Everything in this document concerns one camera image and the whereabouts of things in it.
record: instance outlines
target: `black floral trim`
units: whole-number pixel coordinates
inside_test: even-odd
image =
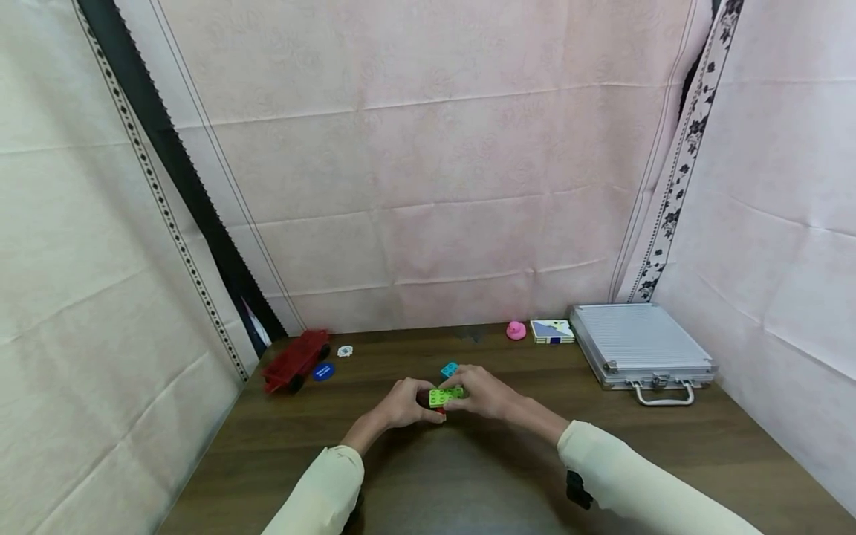
[[[654,235],[649,240],[642,267],[627,297],[628,303],[650,301],[666,267],[678,220],[681,218],[687,186],[693,175],[698,150],[701,148],[707,120],[716,98],[716,89],[722,78],[722,68],[731,50],[731,41],[741,10],[743,0],[726,0],[720,9],[719,19],[710,30],[711,35],[717,37],[708,39],[700,63],[703,67],[699,69],[700,74],[697,74],[698,84],[689,108],[684,111],[681,131],[677,134],[680,141],[672,160],[668,187],[657,213]]]
[[[214,329],[217,331],[218,335],[220,335],[220,341],[226,348],[226,351],[229,354],[229,359],[232,361],[232,365],[238,372],[239,377],[241,377],[241,381],[246,383],[250,376],[247,373],[247,369],[244,367],[244,364],[241,362],[241,359],[238,357],[237,351],[235,351],[235,345],[229,339],[229,334],[226,332],[225,325],[220,319],[220,313],[217,311],[214,301],[209,295],[208,288],[205,286],[205,281],[203,281],[202,277],[199,275],[199,270],[197,269],[196,262],[193,260],[193,256],[190,253],[190,248],[187,247],[187,243],[185,243],[184,237],[181,235],[181,231],[175,223],[175,218],[173,217],[172,210],[169,207],[169,201],[163,194],[163,188],[161,187],[161,181],[158,178],[158,173],[152,166],[152,160],[149,157],[145,144],[140,138],[140,128],[137,124],[136,118],[131,113],[130,105],[125,98],[125,92],[122,90],[118,81],[116,81],[116,77],[110,69],[110,65],[107,63],[107,59],[101,50],[101,45],[95,38],[95,33],[89,27],[89,21],[86,19],[86,16],[80,8],[80,5],[77,3],[77,0],[74,0],[74,12],[77,14],[77,20],[83,28],[86,38],[89,39],[89,46],[92,49],[92,53],[95,55],[98,66],[101,68],[104,81],[106,82],[108,89],[110,89],[110,96],[113,98],[116,110],[120,114],[122,125],[125,127],[125,133],[128,135],[128,139],[134,147],[134,153],[137,155],[137,161],[140,163],[140,167],[143,170],[143,174],[149,185],[149,190],[152,192],[155,204],[161,212],[163,223],[166,225],[169,234],[172,236],[175,248],[181,255],[181,259],[184,260],[184,267],[187,269],[188,275],[190,275],[193,280],[193,285],[196,287],[196,293],[202,300],[202,304],[208,312],[208,317],[214,325]]]

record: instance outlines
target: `blue bottle cap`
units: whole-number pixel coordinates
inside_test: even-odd
[[[333,377],[333,374],[335,372],[336,368],[334,368],[332,364],[322,362],[321,364],[315,366],[315,371],[312,372],[312,378],[314,378],[316,381],[326,381],[327,379]]]

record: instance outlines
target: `wooden table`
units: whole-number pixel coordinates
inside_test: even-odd
[[[253,375],[160,533],[261,533],[321,448],[396,379],[439,382],[451,360],[480,364],[566,418],[613,433],[767,535],[856,533],[856,520],[716,386],[691,407],[641,407],[626,391],[602,391],[576,344],[511,342],[500,325],[341,335],[334,352],[343,344],[354,355],[330,357],[333,378],[295,396],[265,395]],[[352,533],[647,532],[571,503],[553,446],[469,414],[390,431],[365,465]]]

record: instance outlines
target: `forearm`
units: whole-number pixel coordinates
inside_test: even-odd
[[[502,419],[531,431],[550,444],[558,443],[559,437],[570,425],[570,422],[544,405],[523,396],[509,402]]]
[[[348,434],[342,439],[341,445],[352,448],[362,457],[386,430],[387,424],[384,418],[375,411],[370,411],[357,418]]]
[[[263,535],[339,535],[363,483],[357,451],[325,449],[306,469]]]
[[[580,475],[600,508],[639,520],[656,533],[759,535],[737,514],[594,425],[574,421],[557,448],[565,466]]]

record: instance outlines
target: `cream sleeve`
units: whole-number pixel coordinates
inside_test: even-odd
[[[738,515],[594,425],[572,422],[557,448],[600,508],[638,520],[656,533],[760,535]]]
[[[353,449],[324,449],[262,535],[340,535],[357,503],[363,474],[363,460]]]

